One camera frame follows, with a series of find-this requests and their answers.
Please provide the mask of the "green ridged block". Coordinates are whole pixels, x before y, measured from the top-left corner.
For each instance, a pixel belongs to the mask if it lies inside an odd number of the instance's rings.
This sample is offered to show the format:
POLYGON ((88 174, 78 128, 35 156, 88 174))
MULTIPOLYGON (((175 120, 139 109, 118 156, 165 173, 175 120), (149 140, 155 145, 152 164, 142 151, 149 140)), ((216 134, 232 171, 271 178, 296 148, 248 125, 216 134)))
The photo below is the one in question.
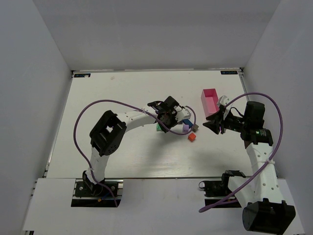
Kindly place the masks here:
POLYGON ((156 130, 160 131, 160 132, 162 131, 162 128, 161 128, 161 126, 159 124, 156 125, 156 130))

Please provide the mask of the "pink plastic box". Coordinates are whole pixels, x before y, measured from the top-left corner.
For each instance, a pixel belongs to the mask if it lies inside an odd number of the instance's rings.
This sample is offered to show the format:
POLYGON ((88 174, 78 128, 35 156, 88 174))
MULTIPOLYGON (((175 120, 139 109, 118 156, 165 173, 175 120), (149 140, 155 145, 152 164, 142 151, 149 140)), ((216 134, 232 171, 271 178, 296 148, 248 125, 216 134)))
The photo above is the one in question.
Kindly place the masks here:
POLYGON ((219 110, 217 106, 218 95, 215 89, 203 89, 201 94, 201 102, 205 117, 208 117, 219 110))

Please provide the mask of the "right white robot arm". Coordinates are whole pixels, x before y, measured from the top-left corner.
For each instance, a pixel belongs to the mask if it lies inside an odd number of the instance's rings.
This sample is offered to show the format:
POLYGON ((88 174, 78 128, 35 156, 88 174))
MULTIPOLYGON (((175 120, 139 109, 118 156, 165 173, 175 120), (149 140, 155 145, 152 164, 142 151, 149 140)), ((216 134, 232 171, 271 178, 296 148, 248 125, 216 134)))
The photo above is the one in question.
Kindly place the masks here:
POLYGON ((296 216, 295 207, 286 203, 278 184, 272 159, 273 139, 265 129, 263 103, 249 101, 238 117, 224 104, 203 124, 216 134, 226 130, 240 133, 249 156, 253 175, 246 179, 240 171, 226 171, 222 187, 235 193, 243 207, 243 226, 247 231, 282 235, 296 216))

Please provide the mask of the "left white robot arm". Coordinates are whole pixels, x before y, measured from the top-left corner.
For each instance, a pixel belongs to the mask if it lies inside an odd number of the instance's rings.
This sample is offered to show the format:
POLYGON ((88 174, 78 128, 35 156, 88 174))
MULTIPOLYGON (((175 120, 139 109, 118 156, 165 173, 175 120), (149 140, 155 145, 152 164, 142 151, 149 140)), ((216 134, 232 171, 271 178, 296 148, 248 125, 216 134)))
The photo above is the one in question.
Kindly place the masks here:
POLYGON ((109 156, 118 149, 125 133, 155 123, 167 133, 183 119, 190 118, 190 112, 171 96, 165 101, 154 101, 143 108, 132 109, 119 114, 106 111, 91 130, 91 167, 83 173, 83 180, 90 188, 105 180, 109 156))

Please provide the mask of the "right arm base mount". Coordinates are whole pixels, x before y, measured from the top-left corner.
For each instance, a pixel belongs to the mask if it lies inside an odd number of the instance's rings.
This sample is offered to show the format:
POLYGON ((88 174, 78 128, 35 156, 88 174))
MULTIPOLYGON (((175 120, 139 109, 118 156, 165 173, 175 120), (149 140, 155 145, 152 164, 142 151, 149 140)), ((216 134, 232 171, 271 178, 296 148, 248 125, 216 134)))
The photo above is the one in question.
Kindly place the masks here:
POLYGON ((204 191, 205 206, 212 205, 231 193, 228 188, 228 181, 230 177, 246 176, 239 170, 226 170, 219 180, 203 180, 199 182, 200 190, 204 191))

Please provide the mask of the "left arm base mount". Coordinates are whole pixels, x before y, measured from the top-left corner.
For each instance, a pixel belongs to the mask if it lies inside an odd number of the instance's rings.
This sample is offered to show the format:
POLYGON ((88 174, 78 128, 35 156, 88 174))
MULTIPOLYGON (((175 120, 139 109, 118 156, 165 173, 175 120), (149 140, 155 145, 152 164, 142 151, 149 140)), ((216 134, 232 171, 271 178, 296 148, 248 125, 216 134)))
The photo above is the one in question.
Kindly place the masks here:
POLYGON ((122 180, 103 180, 100 183, 106 185, 113 193, 99 184, 92 183, 83 172, 82 180, 76 180, 71 200, 73 208, 116 208, 122 199, 122 180))

